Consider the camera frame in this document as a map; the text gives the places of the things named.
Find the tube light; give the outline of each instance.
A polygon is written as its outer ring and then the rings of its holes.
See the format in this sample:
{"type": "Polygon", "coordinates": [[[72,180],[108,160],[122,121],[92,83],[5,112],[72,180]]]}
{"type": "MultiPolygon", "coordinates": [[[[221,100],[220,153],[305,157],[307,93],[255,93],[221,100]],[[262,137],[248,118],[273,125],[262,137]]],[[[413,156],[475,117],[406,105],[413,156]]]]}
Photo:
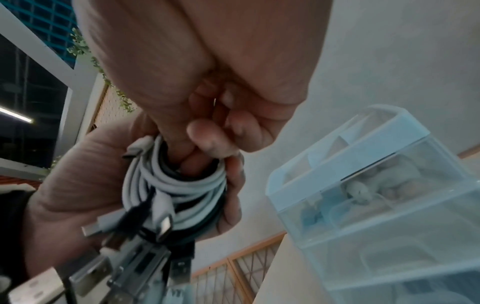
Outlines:
{"type": "Polygon", "coordinates": [[[10,110],[7,110],[5,108],[2,108],[0,107],[0,112],[4,113],[4,114],[7,114],[7,115],[10,115],[12,117],[15,117],[17,119],[20,119],[20,120],[23,120],[25,122],[28,122],[29,124],[31,124],[32,122],[34,122],[34,120],[32,118],[28,118],[26,116],[23,116],[23,115],[20,115],[18,113],[15,113],[15,112],[12,112],[10,110]]]}

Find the blue grid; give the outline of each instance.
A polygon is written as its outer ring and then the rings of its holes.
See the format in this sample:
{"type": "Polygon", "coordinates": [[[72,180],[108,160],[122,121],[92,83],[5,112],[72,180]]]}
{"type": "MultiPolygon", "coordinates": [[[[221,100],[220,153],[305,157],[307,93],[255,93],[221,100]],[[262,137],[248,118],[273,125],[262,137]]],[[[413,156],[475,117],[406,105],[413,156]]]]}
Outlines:
{"type": "Polygon", "coordinates": [[[68,65],[74,66],[75,57],[67,51],[73,45],[70,33],[77,26],[70,0],[0,0],[0,3],[68,65]]]}

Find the transparent storage box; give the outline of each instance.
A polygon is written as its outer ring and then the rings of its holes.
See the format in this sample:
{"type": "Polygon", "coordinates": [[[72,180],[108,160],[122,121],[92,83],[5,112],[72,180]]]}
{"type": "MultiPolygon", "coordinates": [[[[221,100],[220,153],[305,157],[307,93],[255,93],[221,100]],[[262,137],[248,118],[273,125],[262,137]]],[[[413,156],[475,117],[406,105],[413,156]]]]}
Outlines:
{"type": "Polygon", "coordinates": [[[336,302],[480,303],[480,183],[405,109],[368,107],[266,194],[336,302]]]}

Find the hand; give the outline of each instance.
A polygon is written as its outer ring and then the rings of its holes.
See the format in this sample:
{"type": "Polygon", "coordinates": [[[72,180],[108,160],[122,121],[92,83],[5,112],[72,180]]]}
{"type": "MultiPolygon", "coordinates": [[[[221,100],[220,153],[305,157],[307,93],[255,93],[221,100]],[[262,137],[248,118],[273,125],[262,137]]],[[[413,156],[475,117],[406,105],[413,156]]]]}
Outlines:
{"type": "Polygon", "coordinates": [[[195,146],[224,158],[275,140],[307,96],[332,1],[73,4],[93,54],[158,124],[172,161],[209,162],[195,146]]]}
{"type": "MultiPolygon", "coordinates": [[[[101,238],[87,239],[81,227],[122,207],[122,184],[129,166],[122,159],[127,146],[158,133],[145,113],[99,127],[60,160],[25,211],[22,241],[26,268],[34,276],[99,247],[101,238]]],[[[240,157],[225,160],[228,190],[222,217],[205,237],[224,233],[240,221],[238,192],[245,183],[240,157]]]]}

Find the gray wall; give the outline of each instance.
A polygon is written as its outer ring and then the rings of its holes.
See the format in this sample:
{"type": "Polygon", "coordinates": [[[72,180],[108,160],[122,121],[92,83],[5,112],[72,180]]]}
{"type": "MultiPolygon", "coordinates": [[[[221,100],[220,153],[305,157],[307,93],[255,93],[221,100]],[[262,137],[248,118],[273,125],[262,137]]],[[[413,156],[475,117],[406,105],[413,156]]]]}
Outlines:
{"type": "Polygon", "coordinates": [[[270,172],[376,103],[408,109],[455,153],[480,143],[480,2],[335,0],[308,101],[245,158],[243,220],[199,243],[194,268],[281,231],[264,195],[270,172]]]}

